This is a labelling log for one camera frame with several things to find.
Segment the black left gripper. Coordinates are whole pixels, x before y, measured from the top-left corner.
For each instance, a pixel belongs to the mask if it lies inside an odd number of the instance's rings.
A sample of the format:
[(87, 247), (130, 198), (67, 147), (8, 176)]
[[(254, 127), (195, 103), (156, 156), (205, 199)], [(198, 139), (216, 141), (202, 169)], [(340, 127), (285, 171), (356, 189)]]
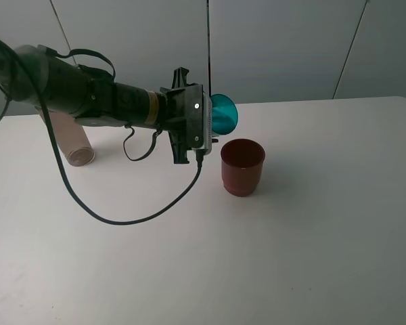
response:
[(202, 103), (203, 86), (188, 84), (189, 70), (179, 67), (174, 70), (171, 88), (161, 87), (160, 92), (166, 99), (166, 113), (162, 128), (168, 132), (173, 163), (187, 165), (187, 151), (193, 150), (194, 135), (202, 117), (199, 105)]

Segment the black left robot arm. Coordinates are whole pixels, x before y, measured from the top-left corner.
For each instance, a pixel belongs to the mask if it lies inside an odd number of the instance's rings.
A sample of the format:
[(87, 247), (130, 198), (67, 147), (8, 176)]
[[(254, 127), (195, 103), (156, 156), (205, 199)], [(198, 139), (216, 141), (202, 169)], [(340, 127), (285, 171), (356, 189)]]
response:
[(201, 84), (187, 82), (188, 69), (176, 69), (171, 87), (155, 92), (66, 58), (42, 45), (12, 49), (0, 40), (0, 86), (16, 102), (45, 106), (82, 126), (166, 131), (175, 164), (186, 164), (190, 150), (210, 152), (210, 101)]

